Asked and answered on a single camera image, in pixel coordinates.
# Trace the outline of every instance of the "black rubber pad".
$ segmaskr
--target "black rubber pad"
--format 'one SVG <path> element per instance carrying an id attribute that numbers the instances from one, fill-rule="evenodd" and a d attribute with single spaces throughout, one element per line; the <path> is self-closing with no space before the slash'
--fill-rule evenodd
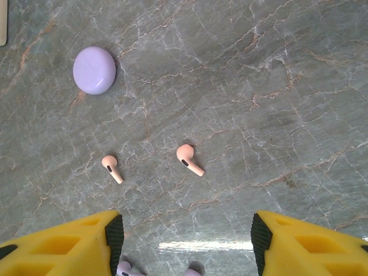
<path id="1" fill-rule="evenodd" d="M 262 276 L 265 269 L 265 251 L 270 248 L 272 232 L 257 213 L 253 217 L 251 240 L 258 274 Z"/>
<path id="2" fill-rule="evenodd" d="M 110 247 L 110 270 L 111 275 L 116 275 L 117 265 L 119 264 L 121 247 L 124 243 L 124 228 L 122 226 L 122 215 L 118 214 L 105 227 L 106 243 Z"/>
<path id="3" fill-rule="evenodd" d="M 18 246 L 15 244 L 9 244 L 8 246 L 0 247 L 0 260 L 12 253 L 17 248 Z"/>

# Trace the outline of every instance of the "pink earbud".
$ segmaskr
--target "pink earbud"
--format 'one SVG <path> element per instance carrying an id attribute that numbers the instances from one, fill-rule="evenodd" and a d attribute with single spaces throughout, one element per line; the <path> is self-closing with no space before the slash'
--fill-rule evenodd
<path id="1" fill-rule="evenodd" d="M 102 165 L 109 171 L 117 183 L 122 184 L 124 180 L 116 170 L 117 160 L 114 156 L 105 156 L 102 159 Z"/>
<path id="2" fill-rule="evenodd" d="M 196 272 L 193 269 L 187 269 L 184 273 L 184 276 L 201 276 L 200 273 Z"/>
<path id="3" fill-rule="evenodd" d="M 192 172 L 196 173 L 201 177 L 202 175 L 205 174 L 205 172 L 201 168 L 197 167 L 197 165 L 195 165 L 191 161 L 193 156 L 194 156 L 194 148 L 188 144 L 181 145 L 177 149 L 177 157 L 180 160 L 180 162 L 182 162 L 189 170 L 191 170 Z"/>
<path id="4" fill-rule="evenodd" d="M 117 265 L 116 273 L 118 276 L 145 276 L 138 272 L 133 272 L 131 264 L 126 261 L 122 261 Z"/>

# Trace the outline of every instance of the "wireless earbud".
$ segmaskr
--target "wireless earbud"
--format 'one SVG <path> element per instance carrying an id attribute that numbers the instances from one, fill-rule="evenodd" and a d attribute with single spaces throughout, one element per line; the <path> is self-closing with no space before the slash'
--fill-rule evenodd
<path id="1" fill-rule="evenodd" d="M 196 272 L 193 269 L 187 269 L 184 273 L 184 276 L 201 276 L 200 273 Z"/>
<path id="2" fill-rule="evenodd" d="M 177 157 L 189 170 L 196 173 L 200 177 L 205 174 L 204 170 L 197 167 L 192 161 L 194 156 L 194 148 L 188 144 L 182 145 L 177 149 Z"/>
<path id="3" fill-rule="evenodd" d="M 131 264 L 126 261 L 122 261 L 117 265 L 116 273 L 118 276 L 144 276 L 138 272 L 133 272 Z"/>
<path id="4" fill-rule="evenodd" d="M 117 160 L 114 156 L 105 156 L 102 159 L 102 165 L 109 171 L 117 183 L 122 184 L 124 180 L 116 170 Z"/>

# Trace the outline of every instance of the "earbud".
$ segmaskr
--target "earbud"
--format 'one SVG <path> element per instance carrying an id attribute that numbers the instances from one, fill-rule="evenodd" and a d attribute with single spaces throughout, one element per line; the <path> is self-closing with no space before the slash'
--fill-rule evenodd
<path id="1" fill-rule="evenodd" d="M 201 276 L 200 273 L 196 272 L 193 269 L 187 269 L 184 273 L 184 276 Z"/>
<path id="2" fill-rule="evenodd" d="M 109 171 L 117 183 L 122 184 L 124 180 L 116 170 L 117 160 L 114 156 L 105 156 L 102 159 L 102 165 Z"/>
<path id="3" fill-rule="evenodd" d="M 200 177 L 205 174 L 204 170 L 197 167 L 192 161 L 190 161 L 194 156 L 194 148 L 188 144 L 181 145 L 177 149 L 177 157 L 189 170 L 196 173 Z"/>
<path id="4" fill-rule="evenodd" d="M 126 261 L 122 261 L 117 265 L 116 273 L 118 276 L 144 276 L 138 272 L 133 272 L 131 264 Z"/>

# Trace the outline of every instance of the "gray marble countertop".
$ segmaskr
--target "gray marble countertop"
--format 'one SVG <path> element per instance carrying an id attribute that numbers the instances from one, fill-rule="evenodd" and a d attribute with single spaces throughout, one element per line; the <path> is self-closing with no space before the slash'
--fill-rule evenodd
<path id="1" fill-rule="evenodd" d="M 364 0 L 9 0 L 0 241 L 117 209 L 148 275 L 244 276 L 259 209 L 367 239 L 367 41 Z M 72 77 L 92 45 L 117 66 L 99 96 Z"/>

